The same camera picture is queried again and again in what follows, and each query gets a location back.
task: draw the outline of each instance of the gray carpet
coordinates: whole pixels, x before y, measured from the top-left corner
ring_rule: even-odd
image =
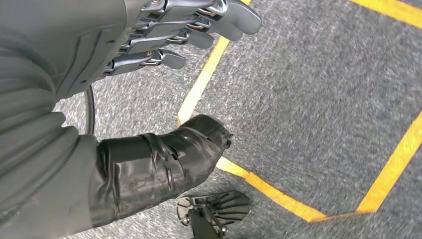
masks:
[[[422,7],[422,2],[407,0]],[[230,43],[196,114],[227,123],[226,157],[327,215],[354,211],[422,110],[422,29],[347,0],[252,0],[263,27]],[[95,83],[99,138],[163,133],[176,125],[207,50],[173,47],[183,70],[148,68]],[[83,130],[82,96],[59,103]],[[189,192],[238,190],[252,213],[230,239],[422,238],[422,153],[379,212],[308,224],[218,169]],[[72,239],[189,239],[175,201]]]

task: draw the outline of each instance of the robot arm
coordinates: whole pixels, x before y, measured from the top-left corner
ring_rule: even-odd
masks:
[[[93,135],[61,127],[63,114],[51,111],[105,76],[160,64],[180,68],[184,59],[160,48],[209,47],[207,33],[225,34],[219,24],[238,29],[226,15],[229,5],[237,9],[239,2],[0,2],[0,238],[71,235],[153,207],[207,179],[230,145],[230,134],[212,117],[194,117],[165,135],[98,143]]]

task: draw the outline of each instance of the wire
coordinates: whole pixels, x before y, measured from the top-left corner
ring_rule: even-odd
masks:
[[[92,85],[85,91],[85,111],[87,116],[87,122],[85,125],[86,134],[94,134],[95,130],[95,99]]]

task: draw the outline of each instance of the floor marking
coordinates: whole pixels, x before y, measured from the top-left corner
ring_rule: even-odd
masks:
[[[422,28],[422,9],[397,0],[350,0],[399,21]]]
[[[208,61],[205,63],[204,68],[199,74],[197,81],[188,92],[188,95],[186,96],[179,112],[177,113],[178,126],[181,125],[182,122],[186,122],[191,117],[195,107],[198,104],[198,101],[202,96],[202,93],[207,87],[207,84],[217,67],[217,64],[220,62],[221,56],[223,55],[223,52],[226,49],[228,43],[229,40],[222,36],[218,39],[218,42],[215,45],[215,48],[212,51],[210,57],[208,58]]]
[[[382,14],[391,16],[397,20],[406,22],[413,26],[422,28],[422,10],[411,5],[405,4],[397,0],[350,0]],[[207,60],[203,70],[198,76],[197,81],[189,91],[177,115],[178,126],[186,122],[192,115],[198,101],[200,100],[212,74],[214,73],[224,50],[227,48],[229,40],[220,37],[215,48],[213,49],[209,59]],[[356,212],[340,214],[335,216],[326,216],[324,213],[314,209],[302,202],[299,202],[286,194],[280,192],[255,174],[246,171],[239,165],[222,157],[217,168],[229,172],[233,175],[243,178],[248,184],[256,188],[264,195],[269,197],[278,205],[282,206],[289,212],[302,218],[303,220],[316,223],[338,218],[351,216],[359,216],[373,213],[383,203],[389,194],[395,182],[410,162],[422,142],[422,112],[418,118],[412,123],[403,139],[400,141],[393,155],[390,157],[384,169],[375,180],[371,189],[362,200]]]
[[[326,218],[324,213],[287,196],[255,174],[246,171],[225,157],[222,157],[218,161],[217,168],[245,179],[248,184],[273,200],[275,203],[307,222],[311,222],[315,219]]]
[[[357,212],[376,212],[422,143],[422,112],[410,125]]]

